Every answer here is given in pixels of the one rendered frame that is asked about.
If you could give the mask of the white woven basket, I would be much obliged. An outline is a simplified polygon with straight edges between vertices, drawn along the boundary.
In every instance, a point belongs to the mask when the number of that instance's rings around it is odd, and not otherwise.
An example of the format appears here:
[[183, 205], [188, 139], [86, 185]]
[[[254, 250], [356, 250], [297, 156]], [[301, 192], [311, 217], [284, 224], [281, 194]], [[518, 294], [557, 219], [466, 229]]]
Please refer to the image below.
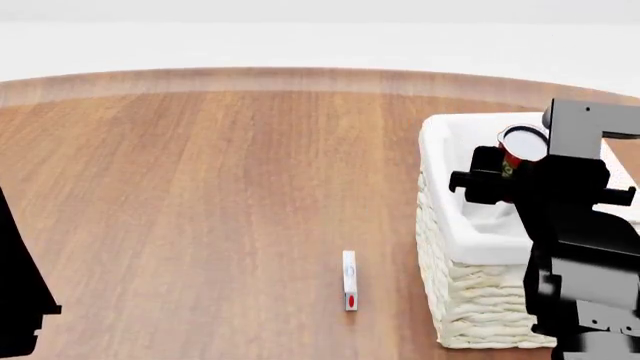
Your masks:
[[531, 241], [509, 203], [468, 203], [449, 178], [474, 149], [494, 146], [510, 125], [541, 128], [542, 115], [463, 113], [430, 116], [419, 132], [416, 213], [418, 262], [437, 341], [450, 349], [555, 347], [532, 332], [523, 277]]

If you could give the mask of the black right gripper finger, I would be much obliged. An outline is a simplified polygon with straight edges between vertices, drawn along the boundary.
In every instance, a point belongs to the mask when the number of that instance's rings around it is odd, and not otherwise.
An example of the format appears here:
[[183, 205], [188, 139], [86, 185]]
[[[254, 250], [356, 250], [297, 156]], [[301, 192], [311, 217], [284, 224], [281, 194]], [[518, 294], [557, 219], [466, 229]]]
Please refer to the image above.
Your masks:
[[496, 205], [512, 203], [513, 182], [503, 176], [505, 151], [497, 146], [478, 146], [474, 149], [467, 172], [453, 171], [449, 179], [449, 191], [464, 189], [468, 203]]
[[635, 194], [636, 188], [634, 186], [631, 186], [626, 190], [604, 188], [597, 194], [595, 203], [614, 206], [631, 206]]

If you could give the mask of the red tomato sauce can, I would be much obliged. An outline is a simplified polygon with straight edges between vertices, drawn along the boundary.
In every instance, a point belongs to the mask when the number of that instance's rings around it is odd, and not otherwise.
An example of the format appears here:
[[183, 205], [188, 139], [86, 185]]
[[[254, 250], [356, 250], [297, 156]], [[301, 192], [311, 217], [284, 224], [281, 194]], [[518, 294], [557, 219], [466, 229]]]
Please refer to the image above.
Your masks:
[[509, 125], [497, 135], [503, 149], [502, 176], [510, 178], [522, 161], [539, 161], [547, 155], [548, 136], [534, 125]]

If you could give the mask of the small white box red dot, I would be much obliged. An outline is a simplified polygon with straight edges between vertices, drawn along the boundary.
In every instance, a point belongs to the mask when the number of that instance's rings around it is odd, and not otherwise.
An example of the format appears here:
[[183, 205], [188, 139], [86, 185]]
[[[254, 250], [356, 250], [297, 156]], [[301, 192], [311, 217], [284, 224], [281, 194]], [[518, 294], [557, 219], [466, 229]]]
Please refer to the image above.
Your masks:
[[345, 311], [358, 310], [357, 267], [355, 251], [342, 251]]

